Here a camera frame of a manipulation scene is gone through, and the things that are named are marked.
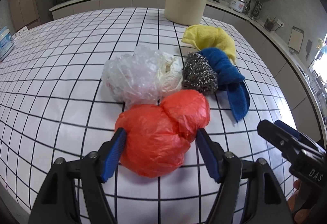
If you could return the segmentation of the person's hand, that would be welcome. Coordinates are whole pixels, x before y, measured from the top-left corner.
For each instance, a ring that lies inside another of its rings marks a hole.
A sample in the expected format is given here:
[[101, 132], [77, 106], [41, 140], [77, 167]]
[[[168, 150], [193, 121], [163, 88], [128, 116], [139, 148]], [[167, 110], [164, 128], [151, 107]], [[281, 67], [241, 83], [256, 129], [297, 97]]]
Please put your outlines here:
[[[292, 196], [288, 199], [287, 203], [291, 211], [295, 208], [295, 200], [298, 196], [298, 190], [300, 188], [301, 181], [297, 179], [294, 181], [293, 187], [296, 189], [295, 193], [292, 194]], [[297, 224], [301, 224], [304, 222], [304, 220], [309, 216], [311, 210], [310, 209], [302, 209], [298, 211], [294, 216], [294, 221]]]

